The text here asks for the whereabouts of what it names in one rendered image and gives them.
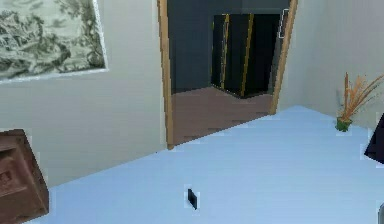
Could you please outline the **orange plant in green pot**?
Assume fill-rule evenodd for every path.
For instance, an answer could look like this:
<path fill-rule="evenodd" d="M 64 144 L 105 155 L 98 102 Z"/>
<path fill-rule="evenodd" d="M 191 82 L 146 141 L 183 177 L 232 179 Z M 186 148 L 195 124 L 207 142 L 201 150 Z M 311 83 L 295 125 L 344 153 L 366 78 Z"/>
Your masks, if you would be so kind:
<path fill-rule="evenodd" d="M 353 123 L 353 116 L 368 102 L 378 97 L 376 89 L 384 83 L 384 74 L 368 82 L 366 75 L 358 75 L 350 80 L 349 73 L 344 76 L 343 101 L 336 118 L 335 128 L 340 132 L 347 132 Z"/>

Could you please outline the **small black flat object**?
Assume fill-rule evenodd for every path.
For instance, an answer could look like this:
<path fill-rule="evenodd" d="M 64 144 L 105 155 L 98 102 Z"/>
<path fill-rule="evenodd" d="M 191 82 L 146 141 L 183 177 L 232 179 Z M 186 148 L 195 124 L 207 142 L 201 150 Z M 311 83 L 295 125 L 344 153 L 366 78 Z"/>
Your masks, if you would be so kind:
<path fill-rule="evenodd" d="M 194 209 L 197 209 L 197 196 L 189 189 L 187 191 L 187 199 Z"/>

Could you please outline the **black cupboard with yellow trim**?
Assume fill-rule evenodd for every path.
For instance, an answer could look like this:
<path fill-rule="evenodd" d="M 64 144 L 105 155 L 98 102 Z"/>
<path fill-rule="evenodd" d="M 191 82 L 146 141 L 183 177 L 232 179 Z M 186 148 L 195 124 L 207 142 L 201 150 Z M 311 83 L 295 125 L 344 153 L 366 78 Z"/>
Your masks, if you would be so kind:
<path fill-rule="evenodd" d="M 279 22 L 279 14 L 215 15 L 211 84 L 239 98 L 267 93 Z"/>

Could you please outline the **wooden door frame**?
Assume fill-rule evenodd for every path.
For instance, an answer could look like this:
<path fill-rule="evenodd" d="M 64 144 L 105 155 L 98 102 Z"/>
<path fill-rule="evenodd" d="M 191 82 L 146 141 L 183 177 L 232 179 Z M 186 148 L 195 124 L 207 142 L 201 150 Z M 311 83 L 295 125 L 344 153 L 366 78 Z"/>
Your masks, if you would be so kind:
<path fill-rule="evenodd" d="M 277 112 L 279 95 L 282 88 L 282 81 L 284 77 L 287 55 L 289 52 L 292 30 L 294 27 L 295 16 L 299 0 L 289 0 L 288 17 L 286 19 L 285 37 L 283 38 L 280 58 L 278 62 L 278 70 L 276 75 L 276 83 L 274 85 L 273 99 L 269 110 L 269 115 Z M 170 56 L 169 56 L 169 28 L 168 28 L 168 13 L 167 13 L 167 0 L 156 0 L 158 26 L 159 26 L 159 40 L 160 40 L 160 53 L 161 53 L 161 71 L 162 71 L 162 91 L 164 102 L 164 119 L 165 119 L 165 139 L 166 148 L 172 150 L 174 144 L 173 132 L 173 110 L 171 100 L 171 77 L 170 77 Z"/>

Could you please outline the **brown wooden chest of drawers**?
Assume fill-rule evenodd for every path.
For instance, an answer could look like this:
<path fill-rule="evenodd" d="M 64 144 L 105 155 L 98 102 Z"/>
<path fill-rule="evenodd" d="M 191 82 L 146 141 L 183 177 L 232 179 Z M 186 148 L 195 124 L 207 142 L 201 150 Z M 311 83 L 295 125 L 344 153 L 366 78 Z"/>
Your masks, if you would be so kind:
<path fill-rule="evenodd" d="M 49 191 L 26 133 L 0 132 L 0 224 L 22 224 L 49 213 Z"/>

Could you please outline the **framed grey landscape picture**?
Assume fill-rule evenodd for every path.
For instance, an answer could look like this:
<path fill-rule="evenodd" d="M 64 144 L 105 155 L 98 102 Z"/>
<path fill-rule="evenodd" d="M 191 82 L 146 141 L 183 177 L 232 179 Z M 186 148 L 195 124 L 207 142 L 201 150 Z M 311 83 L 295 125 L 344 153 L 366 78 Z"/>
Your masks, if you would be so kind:
<path fill-rule="evenodd" d="M 106 69 L 97 0 L 0 0 L 0 83 Z"/>

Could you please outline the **black furniture piece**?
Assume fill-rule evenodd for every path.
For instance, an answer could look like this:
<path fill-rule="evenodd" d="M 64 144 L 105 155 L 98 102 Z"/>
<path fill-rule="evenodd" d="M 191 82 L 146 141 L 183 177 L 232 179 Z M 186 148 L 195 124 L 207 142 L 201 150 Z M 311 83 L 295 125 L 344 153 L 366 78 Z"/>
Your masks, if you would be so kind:
<path fill-rule="evenodd" d="M 384 113 L 373 132 L 364 155 L 384 165 Z"/>

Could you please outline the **white framed wall picture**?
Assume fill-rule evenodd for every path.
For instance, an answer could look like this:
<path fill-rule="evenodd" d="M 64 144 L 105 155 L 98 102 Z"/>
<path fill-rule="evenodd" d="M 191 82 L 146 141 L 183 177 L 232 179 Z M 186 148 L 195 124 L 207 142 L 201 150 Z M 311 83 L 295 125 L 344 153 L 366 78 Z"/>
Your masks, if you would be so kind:
<path fill-rule="evenodd" d="M 289 16 L 289 9 L 288 8 L 283 9 L 281 18 L 280 18 L 280 25 L 279 25 L 279 32 L 278 32 L 278 37 L 280 39 L 284 39 L 288 16 Z"/>

